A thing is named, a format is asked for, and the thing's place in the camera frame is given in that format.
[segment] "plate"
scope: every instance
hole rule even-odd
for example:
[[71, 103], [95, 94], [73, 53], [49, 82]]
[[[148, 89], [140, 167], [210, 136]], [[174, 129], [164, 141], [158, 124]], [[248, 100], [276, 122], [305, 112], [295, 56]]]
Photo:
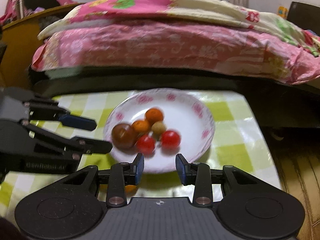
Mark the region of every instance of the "plate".
[[[165, 173], [175, 171], [175, 156], [183, 154], [188, 162], [199, 159], [210, 147], [215, 123], [210, 110], [198, 99], [176, 89], [151, 89], [137, 93], [110, 114], [104, 127], [104, 139], [112, 142], [111, 131], [121, 122], [132, 124], [144, 119], [145, 112], [157, 107], [164, 113], [164, 124], [181, 135], [180, 148], [174, 153], [162, 151], [159, 142], [151, 157], [145, 157], [144, 173]], [[113, 147], [110, 154], [118, 162], [131, 163], [137, 151], [133, 148], [123, 151]]]

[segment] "circular cover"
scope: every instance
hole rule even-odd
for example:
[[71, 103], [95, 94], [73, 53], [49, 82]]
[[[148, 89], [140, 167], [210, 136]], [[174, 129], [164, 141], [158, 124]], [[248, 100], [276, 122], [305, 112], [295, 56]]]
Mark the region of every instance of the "circular cover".
[[284, 193], [230, 193], [218, 206], [223, 224], [250, 239], [287, 239], [296, 236], [304, 221], [304, 209]]
[[[104, 139], [112, 142], [111, 131], [121, 122], [132, 124], [144, 119], [145, 112], [157, 107], [164, 113], [164, 124], [168, 129], [181, 135], [180, 149], [174, 153], [162, 151], [159, 143], [152, 157], [145, 157], [144, 173], [165, 173], [175, 171], [175, 155], [183, 154], [191, 163], [199, 159], [210, 147], [215, 124], [210, 110], [195, 97], [181, 90], [151, 89], [140, 92], [119, 104], [110, 114], [105, 128]], [[118, 162], [131, 163], [136, 149], [124, 152], [113, 147], [110, 154]]]
[[69, 239], [93, 228], [103, 214], [90, 194], [34, 193], [15, 210], [18, 227], [36, 239]]

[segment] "green and white tablecloth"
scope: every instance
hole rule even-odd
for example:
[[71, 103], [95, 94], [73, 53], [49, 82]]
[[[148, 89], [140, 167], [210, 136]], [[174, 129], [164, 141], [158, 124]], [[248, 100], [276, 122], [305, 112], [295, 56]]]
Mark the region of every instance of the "green and white tablecloth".
[[[37, 122], [38, 126], [67, 138], [83, 136], [103, 138], [103, 127], [111, 111], [123, 100], [138, 91], [66, 95], [57, 97], [60, 106], [73, 114], [93, 118], [97, 128], [92, 132], [62, 127], [58, 122]], [[281, 188], [275, 165], [250, 107], [242, 95], [229, 91], [188, 91], [212, 111], [216, 132], [210, 149], [200, 158], [212, 169], [221, 169], [225, 164], [234, 165], [254, 176]], [[110, 155], [84, 155], [79, 169], [95, 164], [99, 169], [108, 169], [115, 163]], [[39, 175], [10, 172], [0, 186], [0, 216], [15, 223], [14, 209], [28, 194], [62, 178], [59, 175]], [[144, 174], [137, 191], [128, 197], [189, 196], [192, 199], [194, 186], [180, 184], [177, 173]], [[103, 187], [99, 199], [105, 198]], [[222, 198], [220, 185], [213, 185], [214, 200]]]

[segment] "plate rim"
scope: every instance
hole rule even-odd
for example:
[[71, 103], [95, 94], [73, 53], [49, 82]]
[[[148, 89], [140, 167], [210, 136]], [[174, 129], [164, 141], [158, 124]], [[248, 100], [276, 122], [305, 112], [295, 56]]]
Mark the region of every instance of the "plate rim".
[[[212, 115], [212, 112], [209, 110], [209, 108], [202, 102], [200, 101], [198, 98], [194, 97], [193, 95], [190, 95], [188, 94], [186, 91], [184, 90], [180, 90], [180, 89], [175, 89], [175, 88], [153, 88], [153, 89], [148, 89], [148, 90], [143, 90], [143, 91], [140, 91], [136, 94], [133, 94], [131, 96], [129, 96], [128, 98], [126, 98], [124, 101], [122, 101], [120, 104], [118, 104], [112, 111], [111, 113], [109, 114], [107, 120], [106, 120], [106, 123], [104, 125], [104, 128], [103, 128], [103, 139], [105, 140], [105, 135], [106, 135], [106, 132], [107, 132], [107, 129], [106, 127], [108, 126], [108, 123], [110, 123], [110, 116], [112, 116], [114, 114], [114, 112], [116, 111], [116, 109], [120, 106], [122, 106], [123, 104], [125, 104], [127, 101], [131, 100], [132, 98], [135, 98], [135, 97], [138, 97], [139, 95], [141, 94], [144, 94], [146, 92], [156, 92], [156, 91], [170, 91], [170, 92], [177, 92], [177, 93], [180, 93], [180, 94], [185, 94], [185, 96], [187, 97], [192, 97], [194, 100], [196, 100], [203, 108], [206, 108], [208, 109], [208, 113], [210, 114], [209, 116], [209, 119], [210, 119], [210, 123], [212, 123], [212, 126], [210, 127], [210, 137], [207, 139], [207, 142], [205, 143], [204, 147], [202, 148], [201, 151], [199, 151], [196, 155], [194, 155], [194, 158], [195, 159], [191, 159], [190, 162], [194, 162], [196, 161], [197, 159], [199, 159], [202, 155], [204, 155], [204, 153], [210, 148], [210, 145], [212, 143], [212, 140], [213, 140], [213, 136], [215, 134], [215, 128], [216, 128], [216, 125], [215, 125], [215, 120], [213, 118], [213, 115]], [[112, 154], [112, 150], [110, 151], [109, 153], [114, 159], [115, 161], [118, 161], [114, 155]], [[163, 173], [168, 173], [168, 172], [172, 172], [172, 171], [175, 171], [174, 170], [162, 170], [162, 171], [158, 171], [158, 172], [152, 172], [152, 171], [149, 171], [149, 172], [143, 172], [145, 174], [163, 174]]]

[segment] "red tomato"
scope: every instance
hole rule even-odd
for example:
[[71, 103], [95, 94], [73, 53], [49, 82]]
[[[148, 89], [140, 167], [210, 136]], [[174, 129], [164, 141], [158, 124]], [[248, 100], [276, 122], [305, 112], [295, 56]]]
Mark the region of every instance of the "red tomato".
[[156, 141], [149, 135], [145, 134], [138, 139], [136, 146], [139, 153], [143, 153], [144, 155], [151, 155], [155, 150], [155, 144]]
[[181, 137], [176, 131], [167, 130], [161, 135], [160, 143], [163, 148], [174, 150], [179, 147]]

